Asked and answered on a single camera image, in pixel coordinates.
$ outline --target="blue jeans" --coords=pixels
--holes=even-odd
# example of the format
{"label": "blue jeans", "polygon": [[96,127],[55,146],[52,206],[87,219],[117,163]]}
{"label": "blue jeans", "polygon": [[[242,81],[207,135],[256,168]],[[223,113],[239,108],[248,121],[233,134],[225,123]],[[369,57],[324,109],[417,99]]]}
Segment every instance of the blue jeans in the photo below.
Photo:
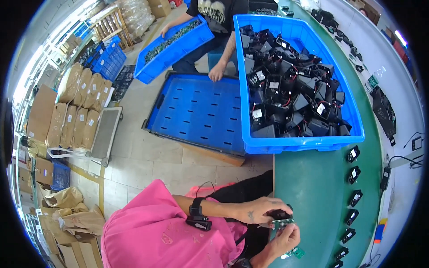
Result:
{"label": "blue jeans", "polygon": [[[195,68],[195,62],[201,57],[203,57],[208,52],[217,49],[222,48],[222,50],[225,50],[225,47],[227,45],[228,39],[230,37],[214,37],[212,40],[208,41],[207,43],[203,44],[199,48],[195,49],[188,55],[184,56],[181,60],[173,64],[173,70],[176,72],[186,72],[186,73],[193,73],[198,72]],[[237,51],[234,51],[234,53],[231,55],[230,61],[232,61],[236,67],[236,75],[238,75],[238,63],[237,63]]]}

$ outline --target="wooden pallet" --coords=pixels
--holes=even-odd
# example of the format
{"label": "wooden pallet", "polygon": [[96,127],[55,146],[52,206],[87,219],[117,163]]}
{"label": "wooden pallet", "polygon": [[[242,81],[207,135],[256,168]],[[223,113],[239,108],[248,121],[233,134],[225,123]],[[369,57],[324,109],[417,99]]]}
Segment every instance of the wooden pallet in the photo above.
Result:
{"label": "wooden pallet", "polygon": [[119,46],[122,50],[132,50],[134,46],[130,38],[127,27],[125,26],[124,19],[118,7],[101,11],[98,14],[98,19],[91,25],[95,29],[98,39],[106,41],[115,35],[121,39]]}

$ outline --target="black t-shirt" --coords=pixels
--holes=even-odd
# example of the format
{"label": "black t-shirt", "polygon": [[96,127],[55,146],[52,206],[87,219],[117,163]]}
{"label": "black t-shirt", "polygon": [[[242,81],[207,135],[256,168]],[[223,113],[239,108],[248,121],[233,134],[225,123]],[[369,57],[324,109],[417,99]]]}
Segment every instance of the black t-shirt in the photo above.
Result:
{"label": "black t-shirt", "polygon": [[228,36],[234,31],[233,16],[247,14],[248,0],[191,0],[187,14],[201,14],[215,36]]}

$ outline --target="pink shirt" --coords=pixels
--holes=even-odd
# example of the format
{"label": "pink shirt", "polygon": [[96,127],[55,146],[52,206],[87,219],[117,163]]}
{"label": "pink shirt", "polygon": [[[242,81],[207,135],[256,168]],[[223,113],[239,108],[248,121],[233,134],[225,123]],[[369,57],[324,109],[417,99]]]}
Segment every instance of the pink shirt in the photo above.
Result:
{"label": "pink shirt", "polygon": [[236,259],[247,227],[209,217],[208,232],[185,223],[187,216],[164,183],[156,179],[103,228],[101,254],[105,268],[221,268]]}

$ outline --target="hand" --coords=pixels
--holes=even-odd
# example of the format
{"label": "hand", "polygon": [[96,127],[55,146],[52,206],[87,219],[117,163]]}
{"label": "hand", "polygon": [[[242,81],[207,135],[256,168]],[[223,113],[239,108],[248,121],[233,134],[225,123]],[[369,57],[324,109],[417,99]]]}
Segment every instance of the hand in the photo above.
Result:
{"label": "hand", "polygon": [[241,221],[242,223],[268,223],[273,220],[272,217],[267,216],[267,212],[281,209],[289,215],[293,214],[293,211],[279,198],[261,197],[256,200],[235,204],[234,219]]}
{"label": "hand", "polygon": [[213,82],[221,80],[226,67],[227,65],[225,63],[219,61],[208,73],[210,80]]}
{"label": "hand", "polygon": [[295,224],[288,224],[283,230],[277,231],[276,237],[268,243],[266,248],[270,256],[278,258],[296,247],[300,241],[299,227]]}
{"label": "hand", "polygon": [[165,37],[165,34],[167,33],[167,31],[170,29],[170,25],[166,25],[164,28],[162,28],[160,35],[162,36],[162,38]]}

